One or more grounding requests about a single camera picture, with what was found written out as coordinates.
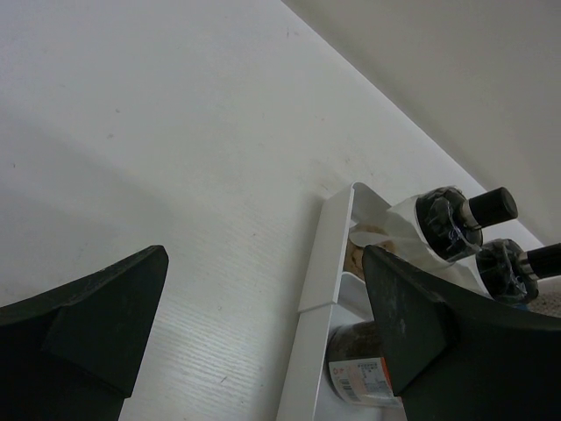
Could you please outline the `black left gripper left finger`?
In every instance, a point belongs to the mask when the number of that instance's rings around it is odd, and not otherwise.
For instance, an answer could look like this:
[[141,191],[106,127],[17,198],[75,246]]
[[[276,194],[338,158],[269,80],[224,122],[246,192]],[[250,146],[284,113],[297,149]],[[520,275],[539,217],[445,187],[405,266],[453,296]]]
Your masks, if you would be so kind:
[[149,246],[1,309],[3,420],[117,420],[131,397],[168,255]]

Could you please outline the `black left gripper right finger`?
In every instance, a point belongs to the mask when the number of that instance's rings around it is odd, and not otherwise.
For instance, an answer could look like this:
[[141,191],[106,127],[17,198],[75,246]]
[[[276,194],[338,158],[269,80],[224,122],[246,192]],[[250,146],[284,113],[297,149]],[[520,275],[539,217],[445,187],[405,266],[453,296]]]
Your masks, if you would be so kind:
[[444,281],[377,246],[366,288],[410,420],[557,420],[560,321]]

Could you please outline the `white-cap orange-label spice jar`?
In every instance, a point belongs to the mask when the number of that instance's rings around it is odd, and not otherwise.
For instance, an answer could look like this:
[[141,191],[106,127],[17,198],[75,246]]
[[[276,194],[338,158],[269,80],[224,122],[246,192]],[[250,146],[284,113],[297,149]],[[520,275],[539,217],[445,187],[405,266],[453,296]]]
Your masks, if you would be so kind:
[[345,402],[366,407],[402,406],[392,389],[375,322],[336,328],[328,340],[325,361],[330,385]]

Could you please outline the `black-cap white powder bottle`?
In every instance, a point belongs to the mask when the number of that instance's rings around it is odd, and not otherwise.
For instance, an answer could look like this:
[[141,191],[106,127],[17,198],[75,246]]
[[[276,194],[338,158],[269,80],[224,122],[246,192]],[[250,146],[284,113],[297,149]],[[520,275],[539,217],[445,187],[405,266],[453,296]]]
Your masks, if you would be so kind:
[[510,306],[531,303],[538,283],[560,275],[560,245],[524,251],[512,239],[496,239],[440,273],[446,281]]

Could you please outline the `black-cap brown spice bottle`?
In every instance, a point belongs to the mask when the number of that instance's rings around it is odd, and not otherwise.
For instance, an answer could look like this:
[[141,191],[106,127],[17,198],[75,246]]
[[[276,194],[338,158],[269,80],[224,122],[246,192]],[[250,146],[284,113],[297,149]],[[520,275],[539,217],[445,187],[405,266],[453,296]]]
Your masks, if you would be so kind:
[[517,205],[504,187],[471,198],[453,186],[433,189],[355,224],[343,268],[364,279],[364,249],[378,246],[426,272],[445,269],[480,250],[485,228],[516,218]]

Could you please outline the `white divided organizer tray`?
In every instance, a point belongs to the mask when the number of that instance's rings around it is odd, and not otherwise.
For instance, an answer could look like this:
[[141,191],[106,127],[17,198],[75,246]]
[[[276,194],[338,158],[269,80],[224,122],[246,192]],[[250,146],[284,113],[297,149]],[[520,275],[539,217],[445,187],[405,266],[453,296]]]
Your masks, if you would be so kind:
[[[366,278],[344,271],[350,229],[384,211],[387,204],[365,184],[355,182],[323,205],[299,304],[299,322],[277,417],[280,420],[410,420],[404,406],[353,405],[332,389],[325,354],[336,328],[373,321]],[[531,303],[510,306],[549,317]]]

